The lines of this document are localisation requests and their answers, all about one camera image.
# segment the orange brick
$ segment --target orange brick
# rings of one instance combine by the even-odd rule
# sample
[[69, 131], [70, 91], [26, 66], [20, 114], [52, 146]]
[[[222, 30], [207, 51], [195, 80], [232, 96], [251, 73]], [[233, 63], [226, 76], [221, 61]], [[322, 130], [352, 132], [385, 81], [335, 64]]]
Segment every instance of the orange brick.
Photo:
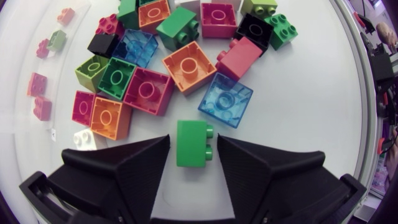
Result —
[[213, 79], [216, 67], [196, 41], [163, 59], [178, 89], [187, 95]]
[[155, 1], [138, 8], [139, 28], [157, 34], [156, 27], [170, 15], [167, 0]]
[[127, 137], [130, 119], [130, 106], [97, 97], [90, 129], [112, 140], [118, 140]]

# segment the translucent blue brick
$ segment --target translucent blue brick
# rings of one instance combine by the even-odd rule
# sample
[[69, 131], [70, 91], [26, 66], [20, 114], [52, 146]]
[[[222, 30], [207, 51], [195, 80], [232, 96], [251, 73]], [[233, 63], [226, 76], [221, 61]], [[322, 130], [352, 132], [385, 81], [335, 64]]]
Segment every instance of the translucent blue brick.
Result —
[[155, 36], [152, 34], [126, 29], [123, 38], [113, 52], [113, 57], [146, 68], [157, 46]]
[[198, 109], [237, 128], [253, 90], [217, 72]]

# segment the white table surface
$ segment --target white table surface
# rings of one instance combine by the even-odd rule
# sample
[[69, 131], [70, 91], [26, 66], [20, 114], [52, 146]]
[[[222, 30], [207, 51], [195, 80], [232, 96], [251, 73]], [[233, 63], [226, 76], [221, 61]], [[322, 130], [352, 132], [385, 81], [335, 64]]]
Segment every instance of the white table surface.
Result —
[[[18, 116], [15, 116], [16, 120], [10, 123], [10, 126], [14, 126], [9, 132], [15, 137], [17, 168], [22, 180], [37, 170], [50, 175], [63, 164], [60, 156], [62, 149], [75, 148], [73, 133], [85, 129], [83, 125], [71, 120], [75, 92], [86, 90], [78, 83], [74, 69], [93, 55], [86, 48], [94, 35], [98, 20], [117, 13], [119, 5], [118, 0], [89, 2], [91, 7], [70, 40], [70, 47], [62, 52], [66, 54], [63, 67], [59, 74], [54, 74], [59, 85], [51, 92], [56, 93], [53, 120], [51, 123], [33, 125], [37, 124], [33, 113], [19, 111]], [[254, 94], [237, 129], [197, 110], [207, 84], [187, 97], [175, 88], [163, 117], [134, 110], [128, 138], [108, 140], [108, 146], [117, 146], [170, 134], [170, 153], [152, 211], [153, 217], [181, 220], [233, 217], [216, 150], [216, 138], [210, 141], [213, 160], [207, 162], [205, 168], [189, 169], [175, 165], [177, 119], [204, 119], [214, 126], [215, 137], [220, 133], [294, 152], [323, 151], [326, 154], [325, 168], [337, 178], [346, 173], [354, 174], [361, 137], [362, 107], [358, 71], [345, 30], [329, 1], [279, 0], [278, 3], [277, 14], [286, 15], [289, 22], [296, 27], [298, 36], [277, 52], [270, 46], [240, 79], [242, 84], [254, 90]], [[48, 4], [49, 1], [40, 0], [35, 7], [42, 7], [42, 13], [35, 13], [35, 17], [29, 19], [40, 22], [42, 14], [47, 13], [45, 7]], [[240, 13], [237, 13], [237, 17], [240, 21]], [[22, 32], [21, 28], [14, 26], [4, 28], [8, 32]], [[0, 40], [9, 36], [1, 35]], [[25, 41], [26, 49], [35, 50], [38, 44], [30, 41], [30, 38], [37, 38], [35, 36], [14, 35], [14, 38], [16, 40], [11, 40], [12, 43]], [[161, 60], [170, 51], [164, 48], [159, 37], [157, 40], [159, 48], [148, 68], [167, 74]], [[219, 52], [228, 50], [229, 42], [228, 39], [198, 39], [199, 45], [214, 64]], [[9, 47], [0, 45], [0, 52]], [[10, 54], [13, 57], [23, 58], [24, 54], [35, 57], [34, 51], [18, 50]], [[9, 68], [11, 65], [7, 64], [7, 60], [0, 60], [0, 67], [14, 72]], [[17, 88], [15, 97], [10, 95], [11, 101], [15, 99], [17, 108], [19, 103], [24, 102], [22, 97], [27, 98], [25, 89], [30, 73], [24, 72], [24, 68], [20, 73], [14, 73], [19, 76], [15, 81], [16, 85], [5, 85], [3, 88]], [[6, 74], [2, 74], [0, 78], [4, 79], [5, 76]], [[21, 126], [19, 119], [28, 119], [30, 123]], [[57, 132], [55, 142], [51, 140], [50, 128]], [[3, 181], [10, 177], [5, 174], [0, 178]], [[11, 202], [10, 207], [14, 213], [21, 214], [18, 203]]]

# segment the toy building block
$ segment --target toy building block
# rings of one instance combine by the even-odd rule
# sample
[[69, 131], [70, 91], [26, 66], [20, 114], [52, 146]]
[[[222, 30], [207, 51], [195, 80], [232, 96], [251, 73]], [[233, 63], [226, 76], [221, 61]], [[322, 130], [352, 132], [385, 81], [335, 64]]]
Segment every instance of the toy building block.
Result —
[[75, 15], [75, 11], [71, 8], [62, 9], [61, 14], [57, 17], [57, 21], [63, 26], [67, 26]]
[[48, 121], [51, 117], [51, 106], [52, 103], [50, 100], [43, 96], [36, 96], [33, 114], [41, 121]]
[[199, 23], [195, 20], [195, 15], [188, 9], [178, 7], [156, 27], [165, 48], [174, 52], [199, 37]]
[[268, 24], [274, 26], [273, 35], [271, 37], [271, 46], [275, 50], [278, 50], [280, 47], [289, 43], [298, 35], [296, 28], [290, 25], [283, 14], [278, 14], [264, 20]]
[[117, 34], [121, 38], [124, 34], [123, 24], [116, 19], [116, 14], [112, 14], [109, 17], [102, 17], [99, 20], [98, 28], [95, 30], [95, 34]]
[[136, 11], [136, 0], [121, 0], [119, 13], [116, 16], [123, 23], [125, 29], [139, 29], [138, 12]]
[[205, 167], [213, 158], [213, 150], [206, 144], [213, 137], [213, 126], [206, 121], [177, 121], [177, 166]]
[[241, 0], [211, 0], [211, 3], [232, 4], [234, 11], [238, 11], [241, 7]]
[[237, 128], [253, 90], [217, 72], [198, 109]]
[[111, 58], [119, 43], [117, 34], [95, 34], [87, 49], [93, 54]]
[[108, 147], [106, 138], [93, 133], [89, 128], [75, 133], [73, 135], [73, 142], [76, 144], [77, 150], [81, 151], [106, 149]]
[[98, 88], [116, 99], [123, 100], [124, 92], [126, 92], [136, 67], [137, 65], [129, 62], [114, 57], [111, 58]]
[[163, 64], [184, 95], [210, 82], [216, 72], [196, 41], [164, 58]]
[[45, 92], [47, 84], [47, 77], [33, 72], [30, 76], [29, 84], [27, 86], [28, 96], [39, 96]]
[[49, 44], [48, 39], [44, 39], [39, 43], [39, 48], [36, 50], [36, 56], [38, 58], [45, 58], [49, 54], [49, 50], [47, 49], [47, 44]]
[[72, 120], [90, 127], [96, 97], [100, 96], [95, 93], [76, 91]]
[[170, 15], [167, 0], [154, 1], [138, 8], [139, 28], [156, 34], [156, 27]]
[[101, 90], [98, 89], [98, 85], [108, 65], [108, 61], [107, 58], [94, 55], [76, 68], [75, 73], [79, 83], [94, 93], [100, 92]]
[[51, 51], [58, 51], [62, 49], [63, 44], [65, 43], [67, 34], [62, 30], [55, 31], [50, 38], [49, 43], [47, 44], [47, 49]]
[[131, 107], [120, 102], [95, 98], [91, 130], [112, 140], [127, 137]]
[[274, 27], [262, 19], [246, 13], [236, 30], [235, 39], [246, 37], [262, 50], [262, 54], [268, 49]]
[[261, 55], [262, 50], [245, 37], [241, 40], [233, 39], [229, 47], [228, 52], [223, 50], [217, 56], [216, 68], [237, 82]]
[[175, 0], [175, 7], [183, 7], [196, 14], [196, 19], [200, 20], [200, 0]]
[[252, 14], [260, 19], [274, 15], [278, 4], [275, 0], [243, 0], [241, 14]]
[[163, 116], [174, 90], [174, 81], [168, 76], [137, 67], [123, 103], [150, 114]]
[[235, 12], [232, 4], [201, 4], [202, 37], [231, 38], [236, 28]]
[[126, 29], [123, 38], [113, 52], [113, 57], [146, 68], [157, 46], [158, 43], [152, 34]]

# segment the small green brick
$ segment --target small green brick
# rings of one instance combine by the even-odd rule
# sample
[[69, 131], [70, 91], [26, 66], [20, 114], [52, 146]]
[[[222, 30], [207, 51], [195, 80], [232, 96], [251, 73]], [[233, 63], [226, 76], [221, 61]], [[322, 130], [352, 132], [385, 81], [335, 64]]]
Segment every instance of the small green brick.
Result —
[[264, 21], [274, 26], [270, 44], [275, 50], [289, 43], [298, 35], [296, 28], [290, 25], [283, 14], [266, 18]]
[[278, 4], [275, 0], [244, 0], [241, 8], [241, 14], [244, 16], [249, 13], [260, 19], [265, 19], [275, 13]]
[[213, 150], [206, 144], [212, 137], [213, 126], [206, 121], [177, 121], [177, 166], [205, 167], [213, 158]]
[[94, 93], [100, 92], [98, 84], [104, 74], [109, 59], [94, 55], [75, 69], [79, 83]]
[[51, 35], [51, 39], [47, 44], [47, 49], [51, 51], [58, 51], [63, 47], [63, 43], [65, 43], [65, 39], [67, 34], [62, 30], [57, 30]]
[[116, 16], [116, 19], [123, 23], [123, 27], [125, 29], [139, 30], [136, 4], [136, 0], [121, 0], [120, 2], [119, 13]]
[[137, 65], [111, 58], [98, 85], [103, 92], [122, 100]]
[[194, 12], [178, 7], [156, 27], [156, 31], [165, 48], [174, 52], [199, 37], [198, 26]]

